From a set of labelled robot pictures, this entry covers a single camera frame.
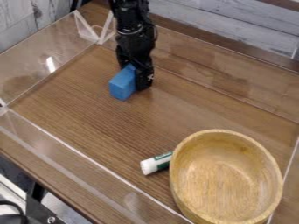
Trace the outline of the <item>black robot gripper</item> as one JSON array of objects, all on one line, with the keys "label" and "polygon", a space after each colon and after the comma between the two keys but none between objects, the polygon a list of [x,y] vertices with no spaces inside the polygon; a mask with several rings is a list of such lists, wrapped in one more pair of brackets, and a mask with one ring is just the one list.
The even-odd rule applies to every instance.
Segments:
[{"label": "black robot gripper", "polygon": [[154,49],[153,27],[116,30],[116,59],[120,68],[134,66],[134,88],[137,91],[152,86],[154,78],[150,51]]}]

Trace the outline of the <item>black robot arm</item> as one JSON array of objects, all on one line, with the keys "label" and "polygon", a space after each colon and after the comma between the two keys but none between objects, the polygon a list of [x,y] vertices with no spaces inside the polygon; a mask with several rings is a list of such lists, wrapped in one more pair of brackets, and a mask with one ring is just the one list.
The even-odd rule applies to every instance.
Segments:
[{"label": "black robot arm", "polygon": [[116,59],[121,68],[134,67],[137,91],[152,86],[154,66],[150,52],[157,40],[156,26],[149,18],[148,0],[108,0],[116,19]]}]

